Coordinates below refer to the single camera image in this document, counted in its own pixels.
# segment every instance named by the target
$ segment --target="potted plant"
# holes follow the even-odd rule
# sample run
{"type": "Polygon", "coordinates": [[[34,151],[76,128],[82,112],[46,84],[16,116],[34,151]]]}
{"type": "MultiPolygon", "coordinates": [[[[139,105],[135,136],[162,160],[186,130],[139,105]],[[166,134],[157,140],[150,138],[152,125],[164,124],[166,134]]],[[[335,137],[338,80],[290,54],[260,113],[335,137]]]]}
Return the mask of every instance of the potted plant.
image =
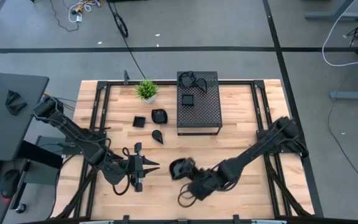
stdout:
{"type": "Polygon", "coordinates": [[[144,100],[147,104],[150,104],[157,97],[158,86],[153,83],[152,80],[143,80],[136,86],[137,95],[144,100]]]}

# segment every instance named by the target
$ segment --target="gray floor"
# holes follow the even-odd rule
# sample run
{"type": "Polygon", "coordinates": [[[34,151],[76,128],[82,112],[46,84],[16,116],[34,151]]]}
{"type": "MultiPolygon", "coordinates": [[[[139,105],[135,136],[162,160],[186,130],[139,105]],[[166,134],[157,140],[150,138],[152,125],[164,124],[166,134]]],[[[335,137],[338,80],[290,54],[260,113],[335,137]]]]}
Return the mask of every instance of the gray floor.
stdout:
{"type": "MultiPolygon", "coordinates": [[[[64,26],[67,10],[52,0],[64,26]]],[[[270,0],[282,47],[321,47],[333,22],[307,21],[306,11],[330,10],[340,1],[270,0]]],[[[150,0],[118,3],[129,27],[131,47],[245,46],[272,47],[262,1],[150,0]]],[[[352,6],[358,11],[358,1],[352,6]]],[[[107,6],[84,14],[77,32],[57,26],[48,0],[7,0],[0,12],[0,48],[124,47],[107,6]]],[[[357,22],[334,30],[329,47],[347,47],[357,22]]],[[[283,53],[293,94],[310,150],[311,164],[325,217],[358,219],[358,176],[328,131],[332,105],[328,93],[347,78],[343,90],[358,90],[358,65],[335,68],[321,53],[283,53]]],[[[215,70],[220,78],[281,78],[275,52],[142,52],[134,53],[147,78],[174,78],[179,70],[215,70]]],[[[328,60],[358,60],[352,53],[330,53],[328,60]]],[[[0,54],[0,72],[50,77],[47,91],[76,99],[81,80],[121,79],[123,70],[140,78],[128,53],[0,54]]],[[[337,101],[331,116],[334,134],[358,168],[358,101],[337,101]]],[[[60,137],[56,129],[33,122],[26,140],[38,135],[60,137]]],[[[31,184],[21,215],[9,212],[4,223],[42,220],[53,201],[53,187],[31,184]]]]}

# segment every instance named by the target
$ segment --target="white pot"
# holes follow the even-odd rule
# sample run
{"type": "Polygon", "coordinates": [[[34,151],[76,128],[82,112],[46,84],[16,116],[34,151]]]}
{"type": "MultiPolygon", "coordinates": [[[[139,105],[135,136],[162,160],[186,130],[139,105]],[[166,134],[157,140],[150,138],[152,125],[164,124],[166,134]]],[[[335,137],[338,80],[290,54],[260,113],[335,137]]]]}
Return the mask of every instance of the white pot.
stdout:
{"type": "Polygon", "coordinates": [[[157,95],[154,94],[152,97],[150,97],[149,99],[145,100],[143,99],[143,101],[147,104],[151,104],[155,99],[156,99],[157,95]]]}

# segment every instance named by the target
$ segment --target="succulent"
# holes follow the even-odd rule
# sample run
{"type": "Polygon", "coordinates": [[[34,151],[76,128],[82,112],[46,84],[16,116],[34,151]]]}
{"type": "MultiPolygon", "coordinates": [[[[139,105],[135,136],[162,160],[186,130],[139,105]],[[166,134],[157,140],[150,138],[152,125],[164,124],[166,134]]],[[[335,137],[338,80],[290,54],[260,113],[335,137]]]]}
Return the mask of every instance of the succulent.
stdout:
{"type": "Polygon", "coordinates": [[[136,93],[143,100],[147,100],[157,94],[157,91],[158,86],[152,80],[143,80],[139,85],[136,85],[136,93]]]}

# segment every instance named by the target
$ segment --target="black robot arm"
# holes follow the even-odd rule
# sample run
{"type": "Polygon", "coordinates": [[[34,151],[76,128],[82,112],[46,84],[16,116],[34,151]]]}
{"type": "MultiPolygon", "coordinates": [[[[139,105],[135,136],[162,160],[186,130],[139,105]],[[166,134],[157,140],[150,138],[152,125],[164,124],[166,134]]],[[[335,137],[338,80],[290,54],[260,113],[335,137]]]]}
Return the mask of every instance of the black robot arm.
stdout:
{"type": "MultiPolygon", "coordinates": [[[[192,206],[195,200],[204,200],[207,196],[211,195],[215,190],[228,191],[233,189],[238,183],[241,173],[244,167],[252,162],[257,157],[269,152],[277,150],[284,144],[290,144],[297,141],[298,129],[295,124],[288,118],[280,118],[276,120],[268,129],[263,133],[263,136],[259,136],[259,140],[246,151],[230,159],[225,159],[212,169],[203,170],[195,167],[195,162],[192,158],[179,159],[171,163],[170,172],[172,179],[181,179],[188,177],[192,180],[189,184],[182,187],[180,195],[178,197],[179,204],[182,207],[192,206]],[[180,198],[184,197],[184,194],[191,194],[193,201],[188,205],[183,205],[180,202],[180,198]]],[[[308,155],[305,147],[299,149],[302,156],[308,155]]],[[[279,180],[274,169],[268,169],[268,173],[273,175],[274,180],[279,180]]],[[[287,191],[287,194],[295,201],[293,207],[298,207],[298,203],[293,198],[291,193],[287,191]]]]}
{"type": "Polygon", "coordinates": [[[147,173],[159,169],[159,167],[151,169],[143,169],[143,165],[159,165],[140,155],[142,143],[135,145],[136,154],[130,155],[128,148],[122,151],[127,159],[113,153],[109,146],[111,140],[109,138],[101,138],[89,129],[80,128],[70,118],[63,113],[63,103],[54,97],[45,97],[34,109],[35,119],[50,124],[58,128],[69,140],[79,147],[86,161],[91,165],[92,169],[85,178],[84,183],[78,188],[70,203],[65,207],[61,214],[56,218],[66,218],[78,203],[83,192],[85,191],[91,180],[96,177],[99,170],[102,170],[104,178],[112,185],[113,191],[117,195],[123,195],[129,185],[135,187],[136,192],[142,191],[142,178],[147,173]],[[126,189],[117,193],[114,186],[127,176],[128,183],[126,189]]]}

